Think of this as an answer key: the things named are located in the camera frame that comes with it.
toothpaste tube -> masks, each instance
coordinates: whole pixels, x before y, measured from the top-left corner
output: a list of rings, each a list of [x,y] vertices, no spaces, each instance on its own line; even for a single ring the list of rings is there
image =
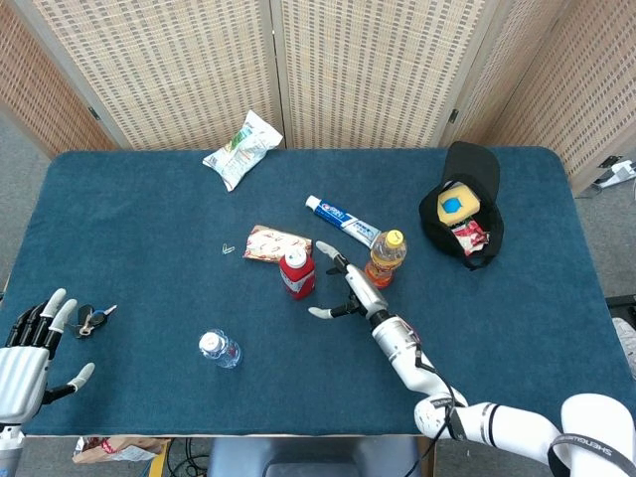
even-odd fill
[[[369,224],[362,222],[351,214],[339,209],[333,204],[321,201],[317,197],[309,196],[305,206],[314,211],[318,217],[323,218],[328,223],[336,226],[345,234],[349,234],[354,239],[361,241],[368,248],[371,248],[380,231]]]

ketchup bottle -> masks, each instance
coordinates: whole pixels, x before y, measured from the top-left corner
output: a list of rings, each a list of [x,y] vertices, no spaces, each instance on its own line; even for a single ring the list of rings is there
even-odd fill
[[[314,260],[303,247],[288,249],[279,264],[285,288],[295,300],[301,300],[311,293],[316,284]]]

table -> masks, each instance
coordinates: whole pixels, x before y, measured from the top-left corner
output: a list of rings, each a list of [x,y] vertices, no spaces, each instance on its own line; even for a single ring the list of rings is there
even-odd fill
[[[324,240],[363,266],[369,251],[304,207],[313,194],[405,233],[408,255],[385,293],[441,373],[470,402],[540,412],[559,424],[569,396],[597,392],[636,410],[558,158],[494,148],[506,224],[500,255],[468,271],[424,237],[417,206],[446,151],[271,151],[228,193],[206,151],[71,152],[51,165],[2,310],[59,286],[119,308],[88,340],[66,334],[50,383],[93,361],[80,393],[44,407],[31,434],[416,433],[407,390],[359,316],[313,318],[344,302],[342,277],[315,254],[317,290],[301,302],[276,265],[241,257],[256,224]],[[222,254],[223,244],[237,250]],[[204,359],[220,327],[242,346],[235,370]]]

water bottle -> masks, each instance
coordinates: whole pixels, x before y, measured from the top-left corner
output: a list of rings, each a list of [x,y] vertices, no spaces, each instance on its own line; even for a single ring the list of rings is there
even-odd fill
[[[223,330],[210,330],[203,335],[199,340],[199,349],[203,356],[213,360],[221,368],[235,368],[242,356],[237,342]]]

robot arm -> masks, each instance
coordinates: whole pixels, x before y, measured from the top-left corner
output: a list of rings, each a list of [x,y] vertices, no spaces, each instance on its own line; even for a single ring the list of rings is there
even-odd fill
[[[561,432],[535,412],[482,402],[467,405],[421,352],[420,340],[367,276],[337,249],[317,241],[335,271],[344,273],[350,301],[333,309],[309,308],[322,319],[354,312],[366,316],[372,335],[402,382],[428,395],[415,407],[419,431],[427,437],[483,443],[550,465],[557,477],[636,477],[636,434],[629,411],[611,397],[577,395],[562,406]]]
[[[94,370],[89,363],[65,385],[46,389],[51,362],[77,305],[75,300],[62,305],[65,297],[66,291],[59,289],[48,302],[20,315],[0,348],[0,476],[15,475],[24,446],[22,424],[42,404],[77,392]]]
[[[318,240],[316,247],[334,261],[334,272],[345,274],[350,288],[350,301],[332,309],[312,307],[309,308],[309,313],[318,318],[330,319],[359,312],[369,320],[374,339],[407,388],[427,395],[446,394],[448,398],[451,398],[449,391],[452,390],[457,404],[466,405],[464,396],[449,388],[435,372],[435,368],[421,352],[419,337],[410,325],[389,313],[387,300],[365,273],[329,244]]]

